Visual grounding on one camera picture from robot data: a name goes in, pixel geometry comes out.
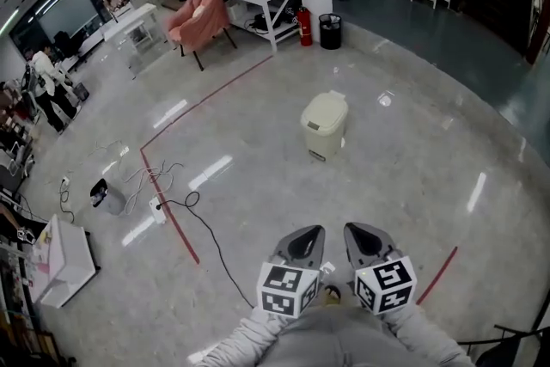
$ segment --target beige trash bin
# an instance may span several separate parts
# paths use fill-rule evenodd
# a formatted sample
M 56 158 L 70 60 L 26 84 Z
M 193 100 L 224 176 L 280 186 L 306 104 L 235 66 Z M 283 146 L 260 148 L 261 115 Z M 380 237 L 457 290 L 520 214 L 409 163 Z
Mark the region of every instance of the beige trash bin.
M 302 113 L 309 153 L 326 161 L 340 148 L 348 106 L 345 95 L 331 90 L 317 95 Z

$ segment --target gray sleeve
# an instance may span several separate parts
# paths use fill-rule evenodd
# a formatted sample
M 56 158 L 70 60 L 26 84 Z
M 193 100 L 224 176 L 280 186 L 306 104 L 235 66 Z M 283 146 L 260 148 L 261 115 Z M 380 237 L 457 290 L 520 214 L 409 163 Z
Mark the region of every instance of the gray sleeve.
M 241 320 L 239 327 L 206 357 L 198 367 L 254 366 L 275 342 L 278 334 L 291 322 L 290 318 L 270 315 L 254 308 L 250 318 Z
M 409 351 L 442 367 L 474 367 L 464 350 L 443 330 L 428 321 L 419 306 L 409 304 L 396 312 L 381 315 L 381 318 Z

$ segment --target fire extinguisher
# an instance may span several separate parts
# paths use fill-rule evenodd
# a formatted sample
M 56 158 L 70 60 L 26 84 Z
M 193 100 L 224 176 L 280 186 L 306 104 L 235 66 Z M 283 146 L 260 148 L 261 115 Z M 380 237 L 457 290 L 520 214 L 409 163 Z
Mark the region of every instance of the fire extinguisher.
M 300 25 L 300 41 L 302 46 L 311 46 L 313 44 L 313 40 L 311 39 L 311 20 L 306 7 L 300 7 L 297 18 Z

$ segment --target red line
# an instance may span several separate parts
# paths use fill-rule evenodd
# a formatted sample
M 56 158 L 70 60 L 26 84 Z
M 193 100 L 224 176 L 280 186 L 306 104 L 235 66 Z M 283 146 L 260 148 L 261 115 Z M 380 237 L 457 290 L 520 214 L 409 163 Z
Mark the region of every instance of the red line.
M 214 96 L 215 94 L 217 94 L 220 90 L 222 89 L 225 89 L 227 88 L 231 83 L 237 81 L 239 78 L 241 78 L 242 76 L 245 76 L 248 72 L 250 72 L 251 70 L 254 70 L 255 68 L 257 68 L 258 66 L 260 66 L 261 64 L 265 63 L 267 60 L 269 60 L 270 58 L 272 58 L 273 56 L 270 55 L 268 58 L 266 58 L 265 60 L 262 60 L 260 61 L 259 63 L 255 64 L 254 66 L 252 66 L 250 69 L 247 69 L 245 70 L 244 72 L 242 72 L 240 75 L 236 76 L 235 78 L 233 78 L 232 80 L 230 80 L 229 82 L 225 83 L 221 88 L 219 89 L 216 89 L 214 90 L 214 92 L 212 92 L 211 94 L 207 95 L 205 98 L 203 98 L 201 101 L 199 101 L 197 104 L 195 104 L 194 106 L 188 108 L 184 113 L 182 113 L 178 118 L 174 119 L 174 121 L 172 121 L 170 124 L 167 124 L 160 132 L 158 132 L 153 138 L 151 138 L 146 145 L 144 145 L 140 150 L 143 150 L 145 147 L 147 147 L 149 144 L 151 144 L 153 141 L 155 141 L 155 139 L 157 139 L 161 133 L 163 133 L 166 129 L 168 129 L 172 124 L 174 124 L 176 121 L 178 121 L 179 119 L 183 118 L 184 116 L 186 116 L 188 113 L 190 113 L 193 109 L 197 108 L 198 106 L 200 106 L 201 104 L 203 104 L 205 101 L 209 100 L 212 96 Z
M 447 260 L 445 261 L 445 263 L 443 263 L 443 266 L 441 266 L 441 269 L 437 273 L 436 277 L 431 281 L 430 285 L 426 288 L 426 290 L 424 291 L 424 294 L 420 296 L 416 304 L 421 304 L 426 299 L 426 297 L 430 295 L 430 292 L 433 290 L 434 286 L 437 284 L 439 279 L 443 276 L 443 273 L 447 270 L 447 266 L 449 266 L 450 262 L 455 258 L 456 251 L 458 251 L 458 247 L 455 247 L 452 250 L 449 257 L 447 257 Z
M 250 69 L 247 69 L 245 70 L 244 72 L 242 72 L 240 75 L 236 76 L 235 78 L 233 78 L 232 80 L 230 80 L 229 82 L 225 83 L 221 88 L 218 88 L 216 90 L 214 90 L 214 92 L 212 92 L 211 94 L 207 95 L 205 98 L 203 98 L 201 101 L 199 101 L 197 104 L 195 104 L 194 106 L 190 107 L 189 109 L 187 109 L 184 113 L 182 113 L 180 116 L 178 116 L 178 118 L 174 119 L 174 121 L 170 122 L 170 124 L 166 125 L 161 131 L 159 131 L 153 138 L 151 138 L 146 145 L 144 145 L 141 149 L 139 149 L 139 151 L 141 152 L 141 156 L 142 158 L 144 159 L 144 163 L 145 163 L 145 167 L 146 168 L 150 168 L 150 165 L 149 165 L 149 161 L 147 161 L 147 156 L 145 155 L 145 147 L 147 147 L 149 144 L 151 144 L 155 139 L 157 139 L 162 133 L 164 133 L 164 131 L 166 129 L 168 129 L 173 123 L 175 123 L 176 121 L 178 121 L 179 119 L 183 118 L 185 115 L 187 115 L 188 113 L 190 113 L 193 109 L 197 108 L 198 106 L 200 106 L 201 104 L 203 104 L 205 101 L 209 100 L 212 96 L 214 96 L 215 94 L 217 94 L 220 90 L 222 89 L 225 89 L 227 88 L 231 83 L 237 81 L 239 78 L 241 78 L 242 76 L 246 75 L 248 72 L 250 72 L 251 70 L 257 68 L 258 66 L 260 66 L 261 64 L 265 63 L 267 60 L 269 60 L 270 58 L 272 58 L 273 56 L 270 55 L 269 57 L 267 57 L 266 59 L 260 61 L 259 63 L 255 64 L 254 66 L 252 66 Z M 152 180 L 153 181 L 153 185 L 155 186 L 155 189 L 156 189 L 156 193 L 158 194 L 158 198 L 160 199 L 161 202 L 166 202 L 166 199 L 164 198 L 164 195 L 161 193 L 161 188 L 159 187 L 159 185 L 156 183 L 156 180 Z M 172 221 L 172 223 L 174 224 L 174 227 L 176 228 L 176 230 L 178 231 L 178 234 L 180 235 L 181 239 L 183 240 L 183 242 L 185 243 L 187 249 L 189 250 L 189 253 L 191 254 L 191 256 L 193 257 L 193 259 L 195 260 L 195 262 L 198 264 L 200 264 L 200 259 L 199 257 L 197 256 L 197 253 L 195 253 L 195 250 L 193 249 L 193 246 L 191 246 L 191 243 L 187 240 L 187 237 L 186 235 L 183 233 L 183 230 L 181 229 L 180 225 L 177 223 L 177 221 L 175 220 L 175 217 L 174 217 L 174 214 L 172 213 L 172 210 L 170 210 L 170 207 L 168 204 L 164 204 L 162 205 L 162 209 L 164 210 L 164 213 L 170 218 L 170 220 Z
M 150 168 L 149 161 L 147 161 L 147 157 L 145 156 L 145 154 L 143 152 L 141 152 L 141 156 L 144 159 L 145 167 Z M 155 186 L 156 193 L 158 194 L 159 199 L 164 204 L 166 202 L 166 199 L 164 198 L 164 195 L 161 193 L 161 188 L 158 186 L 158 183 L 156 182 L 156 179 L 153 179 L 152 181 L 153 181 L 153 185 Z M 200 263 L 200 259 L 197 256 L 197 253 L 195 253 L 195 250 L 193 249 L 193 247 L 191 246 L 191 243 L 189 243 L 189 241 L 187 240 L 186 235 L 183 234 L 183 231 L 181 230 L 181 227 L 176 222 L 174 214 L 172 214 L 172 210 L 170 210 L 170 207 L 168 206 L 168 204 L 164 204 L 162 206 L 162 209 L 164 210 L 164 214 L 166 214 L 168 217 L 170 217 L 170 220 L 174 224 L 174 227 L 176 228 L 176 230 L 180 234 L 180 237 L 183 239 L 183 242 L 186 244 L 186 247 L 189 250 L 189 252 L 191 253 L 191 256 L 194 258 L 194 260 L 197 262 L 197 265 L 198 265 Z

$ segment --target pink armchair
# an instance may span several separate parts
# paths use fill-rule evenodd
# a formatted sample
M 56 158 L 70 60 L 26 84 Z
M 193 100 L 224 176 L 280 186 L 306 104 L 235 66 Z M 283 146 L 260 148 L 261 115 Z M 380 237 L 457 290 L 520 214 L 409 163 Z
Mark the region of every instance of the pink armchair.
M 203 6 L 202 12 L 193 17 L 195 9 Z M 231 45 L 236 49 L 235 42 L 229 36 L 226 27 L 229 26 L 229 16 L 223 0 L 186 0 L 180 10 L 168 19 L 168 35 L 180 45 L 181 56 L 192 52 L 199 64 L 200 70 L 205 68 L 200 63 L 197 50 L 216 37 L 223 30 Z

